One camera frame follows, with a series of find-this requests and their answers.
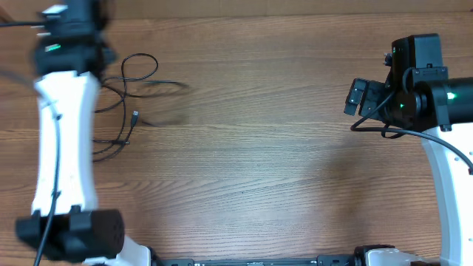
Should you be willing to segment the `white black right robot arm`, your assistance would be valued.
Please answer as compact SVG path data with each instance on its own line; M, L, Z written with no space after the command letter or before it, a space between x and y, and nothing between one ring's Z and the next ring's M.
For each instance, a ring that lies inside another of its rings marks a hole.
M472 264L472 79L450 78L437 33L393 41L384 82L354 79L344 113L353 132L419 137L435 184L441 252L434 265Z

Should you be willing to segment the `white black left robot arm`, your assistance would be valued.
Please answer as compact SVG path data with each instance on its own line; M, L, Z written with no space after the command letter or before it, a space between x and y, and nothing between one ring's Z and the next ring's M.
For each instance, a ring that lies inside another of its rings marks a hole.
M16 235L37 257L85 265L155 265L151 248L126 235L116 209L101 210L92 133L101 74L112 60L102 1L64 1L42 13L34 50L40 119L38 181Z

